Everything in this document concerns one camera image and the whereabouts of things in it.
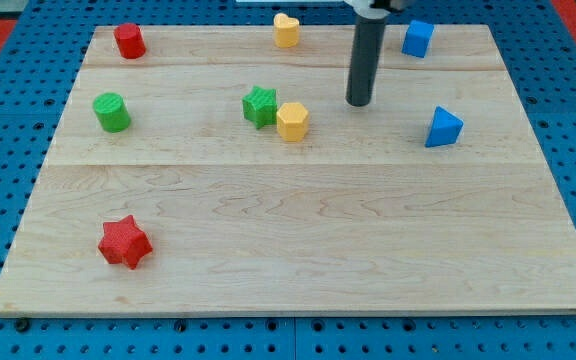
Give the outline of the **robot arm end white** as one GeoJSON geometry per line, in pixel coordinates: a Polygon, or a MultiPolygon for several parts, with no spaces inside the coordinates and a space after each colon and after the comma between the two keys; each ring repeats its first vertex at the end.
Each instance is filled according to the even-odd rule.
{"type": "Polygon", "coordinates": [[[401,12],[415,0],[344,0],[354,12],[367,19],[382,19],[390,13],[401,12]]]}

